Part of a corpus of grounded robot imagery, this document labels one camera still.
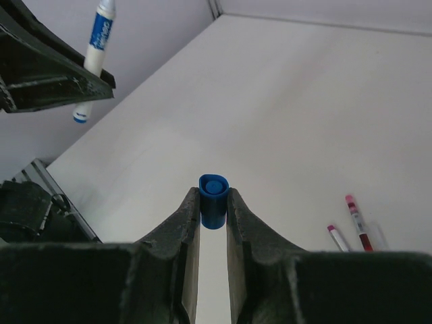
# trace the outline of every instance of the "blue bottle cap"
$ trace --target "blue bottle cap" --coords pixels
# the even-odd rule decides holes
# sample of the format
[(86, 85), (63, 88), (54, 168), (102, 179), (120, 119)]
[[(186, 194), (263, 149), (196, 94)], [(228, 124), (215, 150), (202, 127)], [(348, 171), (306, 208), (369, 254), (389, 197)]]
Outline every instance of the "blue bottle cap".
[(201, 223), (210, 230), (217, 230), (225, 224), (230, 185), (224, 177), (216, 174), (202, 175), (199, 185)]

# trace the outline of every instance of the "marker cap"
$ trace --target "marker cap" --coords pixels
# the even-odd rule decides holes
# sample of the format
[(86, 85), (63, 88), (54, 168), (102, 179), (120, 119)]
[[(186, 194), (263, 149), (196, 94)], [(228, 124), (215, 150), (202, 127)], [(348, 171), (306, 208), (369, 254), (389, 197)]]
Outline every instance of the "marker cap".
[(201, 223), (210, 230), (225, 224), (230, 185), (217, 174), (205, 174), (199, 179)]

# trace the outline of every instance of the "black plastic part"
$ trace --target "black plastic part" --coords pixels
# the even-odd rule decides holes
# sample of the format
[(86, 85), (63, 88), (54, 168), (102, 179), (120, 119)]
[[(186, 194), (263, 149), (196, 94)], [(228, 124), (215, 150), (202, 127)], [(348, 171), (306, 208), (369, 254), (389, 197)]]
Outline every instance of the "black plastic part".
[(135, 244), (0, 248), (1, 324), (193, 324), (199, 193)]
[(78, 221), (67, 214), (68, 199), (62, 199), (61, 205), (34, 182), (5, 181), (0, 186), (0, 238), (8, 243), (89, 242)]
[(139, 273), (136, 322), (194, 324), (198, 295), (200, 195), (191, 188), (179, 209), (139, 242), (145, 262)]
[(227, 255), (233, 324), (432, 323), (429, 255), (306, 252), (233, 188)]
[(0, 2), (0, 109), (19, 113), (113, 97), (114, 77), (43, 26), (21, 0)]

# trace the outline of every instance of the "pen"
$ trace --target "pen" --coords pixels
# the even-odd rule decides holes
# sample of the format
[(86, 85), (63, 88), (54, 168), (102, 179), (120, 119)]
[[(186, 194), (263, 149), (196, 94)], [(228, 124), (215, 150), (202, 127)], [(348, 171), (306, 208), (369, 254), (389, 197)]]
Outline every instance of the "pen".
[(331, 238), (333, 238), (333, 241), (335, 241), (337, 247), (339, 248), (339, 251), (349, 252), (350, 248), (348, 248), (348, 245), (346, 244), (345, 239), (339, 233), (339, 231), (336, 229), (336, 227), (334, 227), (334, 225), (328, 225), (327, 229), (329, 230)]
[(356, 226), (358, 237), (362, 242), (364, 250), (368, 252), (372, 252), (373, 248), (371, 245), (371, 241), (369, 241), (369, 237), (367, 236), (366, 229), (365, 229), (366, 227), (362, 222), (360, 213), (358, 212), (357, 206), (354, 202), (354, 197), (349, 194), (345, 196), (345, 201), (350, 210), (352, 220), (354, 221), (354, 225)]
[[(115, 18), (115, 0), (101, 0), (96, 9), (93, 31), (87, 46), (84, 68), (96, 76), (101, 76), (102, 64), (105, 59), (109, 33)], [(87, 122), (92, 111), (93, 102), (78, 103), (74, 110), (74, 120), (77, 123)]]

